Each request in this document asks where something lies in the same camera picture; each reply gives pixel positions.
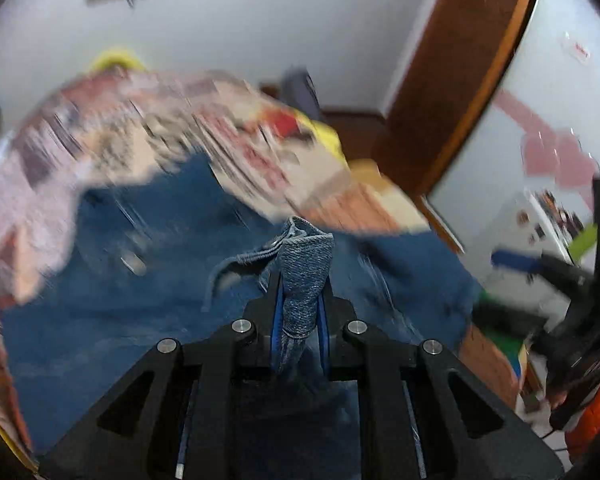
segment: silver bolt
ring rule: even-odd
[[[236,319],[233,323],[231,323],[231,328],[234,329],[234,332],[238,334],[244,334],[251,330],[251,321],[248,319]]]
[[[168,354],[169,352],[173,352],[178,344],[173,339],[163,339],[162,341],[158,341],[157,349],[158,352],[163,354]]]
[[[366,323],[364,321],[360,321],[359,319],[349,321],[349,324],[347,325],[347,330],[354,334],[363,334],[366,332],[366,329]]]
[[[144,276],[146,273],[146,265],[137,254],[132,253],[131,251],[125,251],[120,259],[122,260],[122,263],[125,264],[125,267],[136,276]]]
[[[442,343],[435,339],[427,339],[422,344],[422,347],[427,354],[436,355],[442,352]]]

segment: denim fabric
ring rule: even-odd
[[[333,235],[323,233],[303,218],[291,217],[282,232],[264,247],[253,253],[239,254],[225,260],[211,277],[207,291],[208,304],[212,302],[216,282],[227,269],[236,266],[253,267],[266,262],[260,275],[260,287],[266,290],[272,270],[278,270],[284,283],[282,338],[280,354],[274,367],[292,367],[304,349],[304,340],[315,328],[317,298],[327,281],[333,253]]]
[[[123,261],[129,254],[143,263],[136,274]],[[327,273],[360,319],[397,340],[435,337],[451,348],[478,285],[432,233],[325,234],[298,218],[270,224],[225,194],[202,156],[146,186],[87,192],[69,264],[39,297],[2,316],[36,451],[161,338],[199,340],[240,317],[274,269],[286,295],[280,373],[242,388],[244,478],[358,475],[355,384],[328,383],[320,370],[315,298]]]

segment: patterned fabric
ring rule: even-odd
[[[398,233],[402,230],[373,196],[370,186],[360,182],[305,211],[304,218],[341,231]]]
[[[292,110],[228,74],[80,77],[0,145],[0,310],[34,297],[66,265],[87,187],[144,184],[199,150],[226,190],[271,219],[349,185]],[[0,427],[24,450],[17,413],[0,335]]]

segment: black bracket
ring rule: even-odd
[[[276,352],[282,284],[210,338],[149,350],[40,461],[48,480],[161,480],[174,476],[193,402],[184,479],[240,478],[235,397],[244,379],[266,381]],[[554,453],[439,342],[396,342],[356,319],[327,283],[318,302],[322,367],[356,380],[362,478],[553,479]]]

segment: orange object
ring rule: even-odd
[[[582,413],[578,425],[573,431],[564,434],[564,441],[569,448],[569,457],[574,462],[583,454],[593,438],[600,431],[600,389],[593,402]]]

